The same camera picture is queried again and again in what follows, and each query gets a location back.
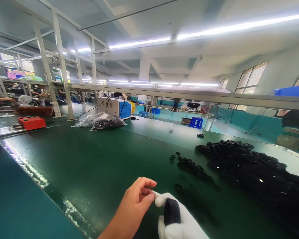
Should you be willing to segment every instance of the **workbench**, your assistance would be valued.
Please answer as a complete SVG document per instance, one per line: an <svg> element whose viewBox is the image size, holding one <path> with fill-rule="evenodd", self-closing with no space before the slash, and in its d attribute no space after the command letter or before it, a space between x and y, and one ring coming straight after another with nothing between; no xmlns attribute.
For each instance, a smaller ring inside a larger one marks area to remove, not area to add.
<svg viewBox="0 0 299 239"><path fill-rule="evenodd" d="M75 117L83 112L73 103ZM67 107L60 106L62 113ZM1 127L11 125L15 117L0 118ZM216 172L207 167L208 160L195 151L198 144L223 140L240 140L253 144L255 151L276 157L287 164L290 173L299 175L299 155L281 146L222 135L209 131L138 117L125 120L126 126L89 132L74 128L77 121L66 117L54 120L43 130L1 139L0 144L88 237L96 238L113 217L124 191L145 176L157 181L155 190L177 195L174 184L188 188L193 184L199 196L214 200L213 215L221 222L215 227L207 218L201 225L210 239L292 238L286 227L275 220L247 193L231 188ZM205 137L198 138L198 133ZM201 165L215 183L213 187L196 180L171 164L169 157L178 151L183 157ZM153 204L146 213L135 238L158 238L158 217L162 208Z"/></svg>

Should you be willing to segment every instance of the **scale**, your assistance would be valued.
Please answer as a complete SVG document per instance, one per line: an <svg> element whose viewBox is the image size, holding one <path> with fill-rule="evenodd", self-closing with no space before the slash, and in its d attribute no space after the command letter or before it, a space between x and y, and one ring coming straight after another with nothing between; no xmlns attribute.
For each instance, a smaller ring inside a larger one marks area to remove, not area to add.
<svg viewBox="0 0 299 239"><path fill-rule="evenodd" d="M196 111L196 108L188 107L186 110L187 110L187 111L191 111L191 112L195 112L195 111Z"/></svg>

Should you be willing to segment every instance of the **white machine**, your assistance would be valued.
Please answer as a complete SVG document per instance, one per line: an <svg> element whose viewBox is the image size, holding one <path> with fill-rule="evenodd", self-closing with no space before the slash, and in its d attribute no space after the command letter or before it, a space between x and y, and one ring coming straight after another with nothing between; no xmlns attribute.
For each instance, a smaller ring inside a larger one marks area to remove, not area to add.
<svg viewBox="0 0 299 239"><path fill-rule="evenodd" d="M121 119L128 119L131 117L131 110L132 106L131 104L126 100L124 103L124 100L115 99L115 98L109 98L105 100L105 97L98 97L97 98L97 105L101 104L100 108L107 109L110 113L115 113L118 116L121 117Z"/></svg>

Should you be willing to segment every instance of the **white glove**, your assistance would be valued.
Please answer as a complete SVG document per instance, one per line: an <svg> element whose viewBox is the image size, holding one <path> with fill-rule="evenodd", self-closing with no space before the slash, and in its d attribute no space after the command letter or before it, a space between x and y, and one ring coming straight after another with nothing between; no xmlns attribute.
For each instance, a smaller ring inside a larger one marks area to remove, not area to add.
<svg viewBox="0 0 299 239"><path fill-rule="evenodd" d="M158 219L158 235L160 239L209 239L185 206L172 194L158 194L155 205L157 207L165 206L167 198L174 199L178 202L181 223L173 223L165 226L164 216L160 216Z"/></svg>

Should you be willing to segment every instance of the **clear plastic bag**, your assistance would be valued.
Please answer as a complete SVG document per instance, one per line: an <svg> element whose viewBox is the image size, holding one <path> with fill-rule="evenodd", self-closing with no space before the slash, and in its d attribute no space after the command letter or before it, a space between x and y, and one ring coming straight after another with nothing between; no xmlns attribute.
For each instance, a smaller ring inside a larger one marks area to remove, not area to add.
<svg viewBox="0 0 299 239"><path fill-rule="evenodd" d="M74 128L80 128L80 127L91 127L93 126L93 121L96 119L97 117L97 113L98 108L95 108L96 105L91 104L91 103L83 103L83 110L84 113L83 115L81 115L79 117L79 122L76 123L74 126Z"/></svg>
<svg viewBox="0 0 299 239"><path fill-rule="evenodd" d="M187 103L182 104L180 107L182 110L186 110L188 108Z"/></svg>
<svg viewBox="0 0 299 239"><path fill-rule="evenodd" d="M117 114L102 111L96 114L93 127L90 131L118 128L125 125L125 122Z"/></svg>

